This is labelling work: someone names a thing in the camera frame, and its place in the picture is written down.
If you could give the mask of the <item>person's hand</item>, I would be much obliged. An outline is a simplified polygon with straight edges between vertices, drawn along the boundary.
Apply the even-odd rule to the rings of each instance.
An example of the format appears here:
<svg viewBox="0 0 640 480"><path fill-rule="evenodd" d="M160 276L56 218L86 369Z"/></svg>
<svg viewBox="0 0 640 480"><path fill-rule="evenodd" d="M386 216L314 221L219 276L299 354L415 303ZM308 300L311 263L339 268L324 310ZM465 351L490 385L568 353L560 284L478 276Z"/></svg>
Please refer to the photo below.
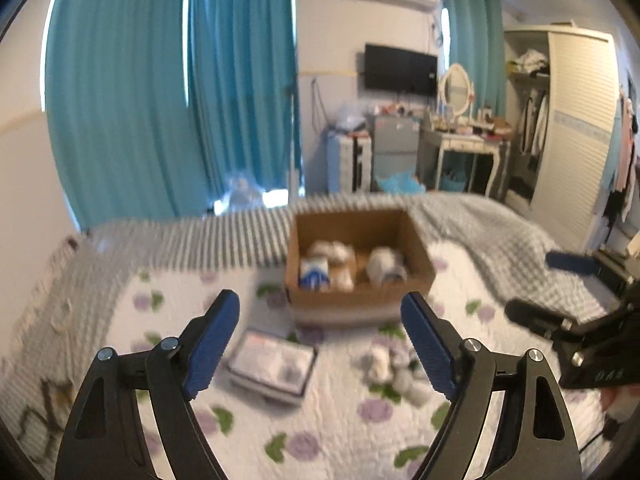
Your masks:
<svg viewBox="0 0 640 480"><path fill-rule="evenodd" d="M634 414L640 398L639 385L626 385L600 390L602 412L619 424L623 424Z"/></svg>

